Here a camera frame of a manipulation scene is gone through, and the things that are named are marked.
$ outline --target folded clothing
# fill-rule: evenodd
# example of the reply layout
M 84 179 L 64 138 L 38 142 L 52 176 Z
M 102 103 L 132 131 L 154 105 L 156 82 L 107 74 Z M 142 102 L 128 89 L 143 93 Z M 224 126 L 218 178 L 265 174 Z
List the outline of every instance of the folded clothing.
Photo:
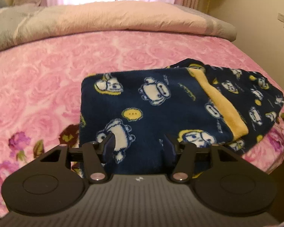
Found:
M 162 173 L 165 134 L 198 147 L 230 144 L 243 153 L 273 126 L 284 103 L 260 73 L 192 59 L 89 76 L 81 92 L 80 145 L 113 132 L 116 147 L 105 169 L 117 174 Z

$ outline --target bedsheet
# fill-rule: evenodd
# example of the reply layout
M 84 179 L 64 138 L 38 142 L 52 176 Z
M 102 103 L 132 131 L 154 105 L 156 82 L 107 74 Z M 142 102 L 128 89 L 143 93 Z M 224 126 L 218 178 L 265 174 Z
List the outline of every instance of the bedsheet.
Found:
M 216 37 L 103 31 L 45 39 L 0 52 L 0 192 L 9 174 L 44 151 L 59 143 L 78 145 L 80 86 L 87 75 L 163 68 L 185 58 L 258 71 L 281 89 L 231 42 Z M 243 158 L 266 172 L 282 162 L 284 106 L 271 131 Z M 7 212 L 0 194 L 0 217 Z

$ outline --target ribbed surface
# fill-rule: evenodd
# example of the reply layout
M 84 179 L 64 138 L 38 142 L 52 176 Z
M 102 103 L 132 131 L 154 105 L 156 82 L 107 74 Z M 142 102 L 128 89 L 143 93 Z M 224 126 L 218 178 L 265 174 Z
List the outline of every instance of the ribbed surface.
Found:
M 269 214 L 237 218 L 216 213 L 199 203 L 186 185 L 165 176 L 115 175 L 103 185 L 91 186 L 83 199 L 51 216 L 30 217 L 11 212 L 0 227 L 113 227 L 190 226 L 262 227 L 277 224 Z

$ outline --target cartoon character print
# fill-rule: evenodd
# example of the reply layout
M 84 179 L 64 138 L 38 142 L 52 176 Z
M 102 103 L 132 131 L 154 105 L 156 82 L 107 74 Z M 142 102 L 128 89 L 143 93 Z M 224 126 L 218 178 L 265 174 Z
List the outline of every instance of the cartoon character print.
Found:
M 223 82 L 222 86 L 231 93 L 234 93 L 234 94 L 239 93 L 238 89 L 229 80 L 226 80 L 226 82 Z
M 135 141 L 136 137 L 131 135 L 131 127 L 123 124 L 121 119 L 111 120 L 103 130 L 96 134 L 97 142 L 102 142 L 109 132 L 114 133 L 116 137 L 114 159 L 117 164 L 125 158 L 125 150 Z
M 231 144 L 229 144 L 229 147 L 231 147 L 234 151 L 239 151 L 244 147 L 244 141 L 242 139 L 239 139 Z
M 153 106 L 159 106 L 170 98 L 171 93 L 165 83 L 159 82 L 153 77 L 147 77 L 144 81 L 145 83 L 138 89 L 143 100 L 148 100 Z
M 282 107 L 284 105 L 284 98 L 282 96 L 276 96 L 275 104 Z
M 258 85 L 262 89 L 269 89 L 269 85 L 265 82 L 265 78 L 258 78 Z
M 263 100 L 264 96 L 263 96 L 263 94 L 260 91 L 258 91 L 256 89 L 253 89 L 253 88 L 251 88 L 250 90 L 260 101 Z
M 276 121 L 276 112 L 266 113 L 265 116 L 270 119 L 271 122 Z
M 211 99 L 209 99 L 208 102 L 205 104 L 205 109 L 207 112 L 210 113 L 211 116 L 215 117 L 216 119 L 223 118 L 222 114 L 220 114 L 218 108 L 215 106 Z
M 199 65 L 199 64 L 195 64 L 195 63 L 194 64 L 190 64 L 188 67 L 189 68 L 193 68 L 193 69 L 202 70 L 202 72 L 205 73 L 205 68 L 203 66 Z
M 257 125 L 263 124 L 260 112 L 255 107 L 251 107 L 251 109 L 249 110 L 249 116 L 251 120 Z
M 241 69 L 231 69 L 231 71 L 233 72 L 233 74 L 236 76 L 237 79 L 240 79 L 240 77 L 242 76 Z
M 103 74 L 102 79 L 99 79 L 95 85 L 95 90 L 100 94 L 120 95 L 123 92 L 123 86 L 117 78 L 112 77 L 110 73 Z
M 205 148 L 216 143 L 216 138 L 203 130 L 181 130 L 179 132 L 178 141 L 191 142 L 198 148 Z

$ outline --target yellow speech bubble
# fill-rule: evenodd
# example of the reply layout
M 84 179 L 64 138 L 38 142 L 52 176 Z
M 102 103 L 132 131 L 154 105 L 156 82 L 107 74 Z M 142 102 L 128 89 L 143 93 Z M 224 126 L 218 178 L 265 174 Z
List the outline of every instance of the yellow speech bubble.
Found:
M 143 118 L 143 113 L 140 109 L 135 107 L 126 108 L 121 114 L 124 118 L 130 121 L 137 121 Z

